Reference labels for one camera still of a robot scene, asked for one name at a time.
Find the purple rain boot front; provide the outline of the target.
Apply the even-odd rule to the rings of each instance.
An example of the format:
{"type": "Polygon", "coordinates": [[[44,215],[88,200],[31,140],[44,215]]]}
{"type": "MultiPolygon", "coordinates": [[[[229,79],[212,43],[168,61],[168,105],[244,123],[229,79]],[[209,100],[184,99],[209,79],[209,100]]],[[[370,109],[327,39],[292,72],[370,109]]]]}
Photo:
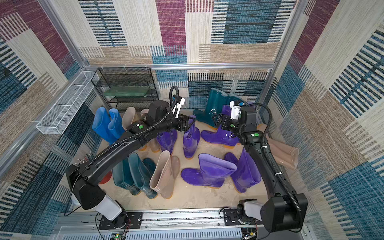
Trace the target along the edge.
{"type": "Polygon", "coordinates": [[[182,179],[193,186],[221,188],[225,179],[237,170],[237,165],[206,153],[199,154],[199,166],[199,169],[183,169],[182,179]]]}

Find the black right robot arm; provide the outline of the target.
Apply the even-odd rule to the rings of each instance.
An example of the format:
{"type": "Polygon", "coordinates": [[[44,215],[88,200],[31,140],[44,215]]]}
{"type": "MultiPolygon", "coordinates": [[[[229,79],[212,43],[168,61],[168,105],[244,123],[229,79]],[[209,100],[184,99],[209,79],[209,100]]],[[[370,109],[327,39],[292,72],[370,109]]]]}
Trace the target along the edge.
{"type": "Polygon", "coordinates": [[[308,207],[308,199],[287,181],[275,161],[266,131],[257,129],[255,104],[238,106],[232,102],[233,117],[214,114],[216,126],[231,131],[238,137],[245,151],[255,162],[265,184],[268,201],[264,204],[256,200],[240,201],[238,211],[241,215],[261,221],[269,233],[302,230],[308,207]]]}

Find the beige rain boot wall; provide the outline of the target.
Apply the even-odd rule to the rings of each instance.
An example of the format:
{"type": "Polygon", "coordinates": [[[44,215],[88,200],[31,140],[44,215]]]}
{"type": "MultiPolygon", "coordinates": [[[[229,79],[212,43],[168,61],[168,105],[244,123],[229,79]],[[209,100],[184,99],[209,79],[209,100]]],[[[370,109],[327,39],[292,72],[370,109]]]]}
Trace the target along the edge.
{"type": "Polygon", "coordinates": [[[266,133],[266,138],[270,145],[271,152],[275,161],[286,168],[295,170],[299,162],[299,149],[286,145],[282,142],[273,140],[266,132],[267,125],[260,124],[257,126],[257,130],[266,133]]]}

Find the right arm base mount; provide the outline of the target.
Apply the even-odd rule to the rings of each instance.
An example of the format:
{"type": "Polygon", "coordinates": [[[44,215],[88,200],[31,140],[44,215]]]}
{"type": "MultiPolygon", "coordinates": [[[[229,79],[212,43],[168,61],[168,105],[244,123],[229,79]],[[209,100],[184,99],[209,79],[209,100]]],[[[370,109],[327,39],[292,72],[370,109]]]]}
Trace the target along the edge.
{"type": "Polygon", "coordinates": [[[219,217],[224,220],[226,226],[262,224],[262,206],[256,199],[240,200],[236,208],[221,208],[219,217]]]}

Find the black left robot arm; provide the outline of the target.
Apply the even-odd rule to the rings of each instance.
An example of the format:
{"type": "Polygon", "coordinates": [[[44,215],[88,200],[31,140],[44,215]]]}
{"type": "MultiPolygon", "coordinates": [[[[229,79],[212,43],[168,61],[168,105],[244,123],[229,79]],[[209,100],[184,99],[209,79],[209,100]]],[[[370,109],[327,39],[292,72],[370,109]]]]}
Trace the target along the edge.
{"type": "Polygon", "coordinates": [[[191,127],[191,117],[180,114],[184,98],[180,96],[177,86],[170,88],[169,100],[151,103],[147,118],[131,124],[117,141],[92,160],[67,167],[66,177],[71,194],[76,197],[81,208],[95,210],[104,216],[109,214],[107,208],[100,207],[103,202],[108,201],[107,194],[99,186],[105,175],[159,133],[171,130],[183,132],[191,127]]]}

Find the beige rain boot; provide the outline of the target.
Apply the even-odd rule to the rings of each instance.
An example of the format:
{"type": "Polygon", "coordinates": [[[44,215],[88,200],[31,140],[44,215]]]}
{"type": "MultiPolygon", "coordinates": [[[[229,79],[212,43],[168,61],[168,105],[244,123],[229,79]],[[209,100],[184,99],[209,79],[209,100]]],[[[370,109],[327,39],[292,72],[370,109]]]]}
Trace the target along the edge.
{"type": "MultiPolygon", "coordinates": [[[[148,112],[149,112],[149,109],[143,109],[141,111],[141,117],[143,118],[144,116],[146,116],[148,114],[148,112]]],[[[152,152],[154,152],[154,153],[157,153],[161,150],[161,147],[160,147],[159,143],[157,142],[156,138],[150,140],[148,142],[148,144],[149,144],[149,147],[151,148],[152,152]]]]}
{"type": "Polygon", "coordinates": [[[169,151],[163,151],[159,156],[158,164],[150,180],[151,189],[164,199],[171,198],[180,167],[180,160],[177,156],[171,156],[169,151]]]}
{"type": "Polygon", "coordinates": [[[134,107],[128,107],[122,118],[122,127],[124,130],[127,130],[128,127],[134,122],[137,118],[137,112],[134,107]]]}

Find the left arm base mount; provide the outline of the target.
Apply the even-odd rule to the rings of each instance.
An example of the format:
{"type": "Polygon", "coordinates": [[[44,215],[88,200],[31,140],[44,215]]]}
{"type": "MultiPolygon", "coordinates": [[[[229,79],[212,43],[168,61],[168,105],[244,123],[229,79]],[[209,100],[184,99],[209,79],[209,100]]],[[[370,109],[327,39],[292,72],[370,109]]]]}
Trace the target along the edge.
{"type": "Polygon", "coordinates": [[[99,230],[131,230],[139,229],[143,220],[143,212],[127,212],[123,209],[114,220],[108,220],[102,215],[98,225],[99,230]]]}

